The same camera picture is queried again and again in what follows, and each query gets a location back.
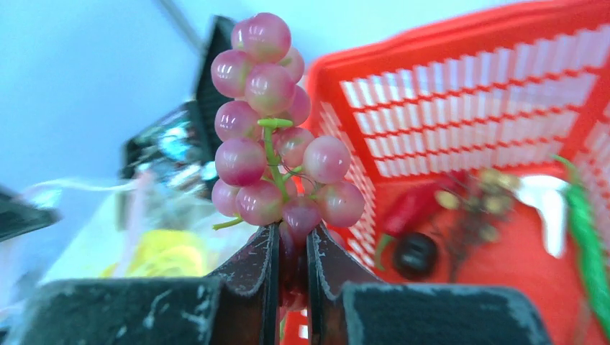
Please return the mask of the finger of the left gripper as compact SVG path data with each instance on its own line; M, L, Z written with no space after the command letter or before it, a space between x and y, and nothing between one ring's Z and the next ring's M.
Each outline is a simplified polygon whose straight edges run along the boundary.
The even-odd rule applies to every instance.
M18 200L13 191L1 188L1 242L52 226L59 220L56 209L37 208Z

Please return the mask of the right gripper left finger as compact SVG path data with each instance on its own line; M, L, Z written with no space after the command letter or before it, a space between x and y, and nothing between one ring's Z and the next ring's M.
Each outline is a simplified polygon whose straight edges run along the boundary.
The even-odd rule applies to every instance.
M225 263L206 275L217 282L209 344L276 344L279 339L280 236L262 226Z

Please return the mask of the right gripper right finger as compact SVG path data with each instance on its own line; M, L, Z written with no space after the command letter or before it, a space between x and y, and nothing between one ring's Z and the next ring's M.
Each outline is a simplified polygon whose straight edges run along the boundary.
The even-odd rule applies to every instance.
M306 238L309 343L347 344L342 287L346 283L380 282L319 224Z

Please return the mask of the yellow toy cabbage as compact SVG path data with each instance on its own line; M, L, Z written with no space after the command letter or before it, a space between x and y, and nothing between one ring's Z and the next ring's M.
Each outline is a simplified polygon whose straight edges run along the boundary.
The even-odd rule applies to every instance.
M201 277L211 272L206 246L193 232L156 229L123 240L133 251L125 277Z

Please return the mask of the clear zip top bag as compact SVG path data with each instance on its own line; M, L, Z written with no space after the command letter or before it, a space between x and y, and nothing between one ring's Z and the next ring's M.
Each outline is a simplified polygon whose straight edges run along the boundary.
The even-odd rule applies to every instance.
M206 246L211 271L237 252L256 232L241 223L227 229L227 222L213 203L193 193L153 182L149 174L121 185L91 185L74 179L45 181L17 196L37 208L54 209L64 191L105 192L106 198L91 220L76 232L63 253L42 273L28 271L14 277L14 258L1 259L1 326L10 326L24 302L39 285L71 278L125 277L133 251L124 236L137 239L146 231L190 231Z

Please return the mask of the red toy grape bunch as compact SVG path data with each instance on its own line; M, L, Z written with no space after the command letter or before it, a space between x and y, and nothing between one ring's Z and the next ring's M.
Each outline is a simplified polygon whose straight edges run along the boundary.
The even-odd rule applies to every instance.
M214 119L221 144L212 203L227 217L223 228L278 226L280 304L292 311L306 305L307 236L321 224L353 226L365 208L345 179L346 144L304 127L311 99L299 84L303 74L289 26L268 12L238 22L231 47L211 64L212 83L228 98Z

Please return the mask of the red plastic basket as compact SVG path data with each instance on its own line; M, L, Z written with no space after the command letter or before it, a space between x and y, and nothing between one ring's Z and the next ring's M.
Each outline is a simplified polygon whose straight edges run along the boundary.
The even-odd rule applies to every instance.
M503 6L319 58L309 128L346 141L367 206L342 229L373 270L386 209L410 185L493 165L561 176L571 160L609 241L609 3Z

